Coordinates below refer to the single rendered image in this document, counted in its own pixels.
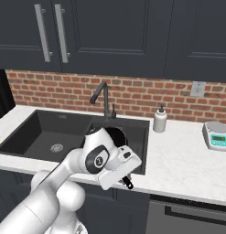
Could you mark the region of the black sink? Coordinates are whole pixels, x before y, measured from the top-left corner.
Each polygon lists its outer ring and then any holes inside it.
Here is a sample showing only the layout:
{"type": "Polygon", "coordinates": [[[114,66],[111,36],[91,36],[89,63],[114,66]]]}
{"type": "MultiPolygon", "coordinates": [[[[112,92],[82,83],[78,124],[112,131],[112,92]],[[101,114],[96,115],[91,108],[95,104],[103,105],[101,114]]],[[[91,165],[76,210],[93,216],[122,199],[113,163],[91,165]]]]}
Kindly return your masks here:
{"type": "Polygon", "coordinates": [[[121,129],[142,160],[134,172],[145,173],[149,122],[142,120],[36,110],[0,143],[0,154],[59,163],[70,150],[82,148],[85,134],[96,127],[121,129]]]}

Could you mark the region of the white kitchen scale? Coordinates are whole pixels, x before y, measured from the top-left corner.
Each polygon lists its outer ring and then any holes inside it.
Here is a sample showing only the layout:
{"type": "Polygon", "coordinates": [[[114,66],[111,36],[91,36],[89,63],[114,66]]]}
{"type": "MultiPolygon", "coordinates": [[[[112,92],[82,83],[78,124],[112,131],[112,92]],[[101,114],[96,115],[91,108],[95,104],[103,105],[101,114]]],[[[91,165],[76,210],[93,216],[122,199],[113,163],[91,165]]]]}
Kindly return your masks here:
{"type": "Polygon", "coordinates": [[[226,124],[222,122],[205,122],[202,134],[210,150],[226,152],[226,124]]]}

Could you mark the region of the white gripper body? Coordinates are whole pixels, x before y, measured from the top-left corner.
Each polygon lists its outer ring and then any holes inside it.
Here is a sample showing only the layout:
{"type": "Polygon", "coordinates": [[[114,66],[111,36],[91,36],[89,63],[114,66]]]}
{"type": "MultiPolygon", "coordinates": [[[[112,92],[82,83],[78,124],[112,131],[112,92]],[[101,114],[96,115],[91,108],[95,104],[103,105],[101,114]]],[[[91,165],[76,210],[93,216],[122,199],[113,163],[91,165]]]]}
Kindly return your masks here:
{"type": "Polygon", "coordinates": [[[141,159],[133,154],[125,162],[121,163],[114,170],[107,170],[102,175],[98,176],[98,182],[100,183],[103,190],[109,189],[111,186],[122,180],[125,176],[135,170],[140,164],[141,159]]]}

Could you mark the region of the black tap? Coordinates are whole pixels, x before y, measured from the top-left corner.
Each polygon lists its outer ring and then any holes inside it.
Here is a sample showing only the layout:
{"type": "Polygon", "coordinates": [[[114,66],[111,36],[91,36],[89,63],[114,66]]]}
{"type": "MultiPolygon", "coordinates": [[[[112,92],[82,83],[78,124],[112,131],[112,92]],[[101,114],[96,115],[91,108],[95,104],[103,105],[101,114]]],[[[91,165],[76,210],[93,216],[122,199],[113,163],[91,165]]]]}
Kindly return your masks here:
{"type": "Polygon", "coordinates": [[[93,93],[90,99],[90,104],[94,104],[96,100],[98,99],[101,91],[103,91],[103,99],[104,99],[104,119],[106,121],[109,121],[110,119],[115,119],[116,118],[116,112],[113,110],[110,112],[109,110],[109,102],[108,102],[108,86],[105,81],[102,81],[101,84],[98,86],[96,91],[93,93]]]}

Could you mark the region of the grey wall socket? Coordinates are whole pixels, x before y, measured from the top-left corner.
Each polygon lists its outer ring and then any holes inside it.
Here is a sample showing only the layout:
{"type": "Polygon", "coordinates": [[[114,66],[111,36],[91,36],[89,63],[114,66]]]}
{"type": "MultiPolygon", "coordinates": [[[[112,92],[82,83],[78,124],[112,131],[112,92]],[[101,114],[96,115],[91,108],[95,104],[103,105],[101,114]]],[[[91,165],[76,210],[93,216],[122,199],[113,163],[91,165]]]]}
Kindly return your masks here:
{"type": "Polygon", "coordinates": [[[205,81],[194,81],[191,86],[190,95],[192,97],[203,97],[206,87],[205,81]]]}

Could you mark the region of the dark dishwasher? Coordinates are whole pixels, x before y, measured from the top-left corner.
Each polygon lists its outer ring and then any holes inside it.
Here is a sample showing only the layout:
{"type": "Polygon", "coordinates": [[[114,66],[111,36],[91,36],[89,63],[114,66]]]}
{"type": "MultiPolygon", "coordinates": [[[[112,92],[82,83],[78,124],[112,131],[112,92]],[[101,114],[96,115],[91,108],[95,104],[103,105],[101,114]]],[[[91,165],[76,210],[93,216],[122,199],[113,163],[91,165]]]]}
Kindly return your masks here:
{"type": "Polygon", "coordinates": [[[226,207],[151,195],[145,234],[226,234],[226,207]]]}

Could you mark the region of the dark cupboard door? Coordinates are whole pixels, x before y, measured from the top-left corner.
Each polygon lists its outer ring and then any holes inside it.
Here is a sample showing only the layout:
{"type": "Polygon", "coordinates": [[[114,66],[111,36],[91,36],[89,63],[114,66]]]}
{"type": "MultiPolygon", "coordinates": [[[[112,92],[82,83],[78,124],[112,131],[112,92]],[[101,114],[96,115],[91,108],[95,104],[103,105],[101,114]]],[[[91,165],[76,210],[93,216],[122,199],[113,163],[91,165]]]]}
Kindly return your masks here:
{"type": "Polygon", "coordinates": [[[174,0],[165,76],[226,82],[226,0],[174,0]]]}
{"type": "Polygon", "coordinates": [[[51,0],[0,0],[0,69],[61,72],[51,0]],[[44,60],[34,4],[46,10],[50,62],[44,60]]]}
{"type": "Polygon", "coordinates": [[[32,175],[0,170],[0,223],[30,192],[32,175]]]}
{"type": "Polygon", "coordinates": [[[89,234],[145,234],[149,195],[133,190],[80,183],[85,190],[83,206],[77,211],[89,234]]]}
{"type": "Polygon", "coordinates": [[[52,0],[56,20],[55,4],[65,10],[64,73],[164,76],[173,0],[52,0]]]}

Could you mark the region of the dark lower cupboard door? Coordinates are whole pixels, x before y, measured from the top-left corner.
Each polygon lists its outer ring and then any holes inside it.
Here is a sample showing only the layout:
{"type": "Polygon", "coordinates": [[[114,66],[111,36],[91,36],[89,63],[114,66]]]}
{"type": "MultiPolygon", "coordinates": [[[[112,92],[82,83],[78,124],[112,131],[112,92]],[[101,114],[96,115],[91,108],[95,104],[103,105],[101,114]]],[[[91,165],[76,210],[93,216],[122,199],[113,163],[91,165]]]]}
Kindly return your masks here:
{"type": "Polygon", "coordinates": [[[80,183],[85,190],[83,206],[77,211],[89,234],[145,234],[149,195],[133,190],[80,183]]]}
{"type": "Polygon", "coordinates": [[[30,192],[32,175],[0,170],[0,223],[30,192]]]}

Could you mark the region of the white soap dispenser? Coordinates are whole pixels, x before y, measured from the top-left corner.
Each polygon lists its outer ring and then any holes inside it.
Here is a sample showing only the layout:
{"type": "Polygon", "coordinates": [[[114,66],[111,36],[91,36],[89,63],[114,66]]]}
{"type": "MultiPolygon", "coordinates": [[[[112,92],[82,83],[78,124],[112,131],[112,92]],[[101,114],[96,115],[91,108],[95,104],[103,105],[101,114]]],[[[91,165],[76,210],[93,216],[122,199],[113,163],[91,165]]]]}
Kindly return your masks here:
{"type": "Polygon", "coordinates": [[[167,113],[164,109],[164,106],[161,105],[155,113],[153,130],[156,133],[163,133],[166,129],[167,123],[167,113]]]}

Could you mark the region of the black appliance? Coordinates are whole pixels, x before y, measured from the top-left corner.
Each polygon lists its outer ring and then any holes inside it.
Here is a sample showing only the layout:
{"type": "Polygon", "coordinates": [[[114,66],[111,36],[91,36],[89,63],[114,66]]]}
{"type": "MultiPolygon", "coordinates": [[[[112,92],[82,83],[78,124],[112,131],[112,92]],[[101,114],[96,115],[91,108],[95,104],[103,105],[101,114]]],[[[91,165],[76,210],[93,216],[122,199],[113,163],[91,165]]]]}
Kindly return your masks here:
{"type": "Polygon", "coordinates": [[[6,73],[0,69],[0,119],[16,107],[6,73]]]}

